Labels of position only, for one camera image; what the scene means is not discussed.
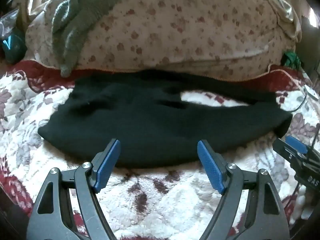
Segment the black pants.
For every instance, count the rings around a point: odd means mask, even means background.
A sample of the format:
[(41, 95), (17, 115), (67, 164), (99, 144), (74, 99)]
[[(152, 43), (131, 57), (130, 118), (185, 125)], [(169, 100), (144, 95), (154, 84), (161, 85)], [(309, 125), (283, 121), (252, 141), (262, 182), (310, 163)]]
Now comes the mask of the black pants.
[(196, 161), (202, 139), (222, 153), (270, 132), (282, 137), (291, 120), (274, 92), (150, 69), (77, 79), (38, 133), (79, 161), (91, 161), (118, 139), (117, 167), (156, 168)]

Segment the green object by pillow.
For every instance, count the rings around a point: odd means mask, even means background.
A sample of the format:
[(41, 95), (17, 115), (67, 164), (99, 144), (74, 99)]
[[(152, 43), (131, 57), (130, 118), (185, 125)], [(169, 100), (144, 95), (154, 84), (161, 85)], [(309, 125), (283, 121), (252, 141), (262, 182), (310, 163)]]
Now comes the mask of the green object by pillow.
[(299, 69), (301, 61), (295, 52), (286, 51), (281, 58), (280, 65), (291, 69)]

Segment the grey green towel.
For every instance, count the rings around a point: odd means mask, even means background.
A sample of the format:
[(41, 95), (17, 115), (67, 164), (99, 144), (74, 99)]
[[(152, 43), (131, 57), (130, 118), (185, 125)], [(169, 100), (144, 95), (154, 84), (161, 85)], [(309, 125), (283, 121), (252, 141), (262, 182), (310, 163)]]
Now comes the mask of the grey green towel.
[(70, 76), (90, 29), (120, 0), (65, 0), (52, 19), (52, 48), (62, 77)]

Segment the red white floral blanket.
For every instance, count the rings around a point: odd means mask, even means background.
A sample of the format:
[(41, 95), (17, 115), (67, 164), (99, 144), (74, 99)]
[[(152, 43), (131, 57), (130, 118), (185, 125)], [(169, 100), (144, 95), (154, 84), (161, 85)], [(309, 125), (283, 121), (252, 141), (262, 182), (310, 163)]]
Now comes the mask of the red white floral blanket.
[[(319, 122), (319, 103), (304, 99), (306, 73), (272, 67), (251, 81), (276, 91), (281, 107), (293, 110), (289, 134), (310, 144)], [(51, 167), (75, 164), (38, 135), (72, 91), (73, 79), (34, 61), (1, 74), (1, 239), (24, 239), (37, 193)], [(289, 225), (299, 231), (315, 209), (317, 197), (298, 186), (289, 163), (272, 150), (273, 134), (228, 152), (240, 168), (267, 169), (285, 206)], [(155, 170), (115, 170), (98, 194), (100, 206), (119, 239), (198, 239), (220, 197), (200, 163)]]

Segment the teal object at bedside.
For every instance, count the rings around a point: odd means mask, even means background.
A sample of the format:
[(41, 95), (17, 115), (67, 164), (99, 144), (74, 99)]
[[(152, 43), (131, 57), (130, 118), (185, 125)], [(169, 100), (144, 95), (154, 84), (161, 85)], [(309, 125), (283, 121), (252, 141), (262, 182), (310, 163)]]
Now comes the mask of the teal object at bedside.
[(25, 36), (19, 29), (14, 29), (9, 36), (1, 41), (7, 63), (16, 64), (21, 61), (27, 51)]

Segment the floral beige pillow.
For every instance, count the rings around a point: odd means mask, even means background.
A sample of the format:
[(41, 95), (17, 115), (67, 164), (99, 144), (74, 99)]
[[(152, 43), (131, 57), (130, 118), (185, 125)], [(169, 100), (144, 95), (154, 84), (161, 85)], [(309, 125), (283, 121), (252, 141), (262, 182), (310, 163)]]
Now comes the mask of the floral beige pillow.
[(61, 70), (137, 72), (156, 68), (247, 80), (279, 64), (302, 39), (305, 0), (121, 0), (84, 35), (53, 44), (57, 8), (31, 22), (25, 58)]

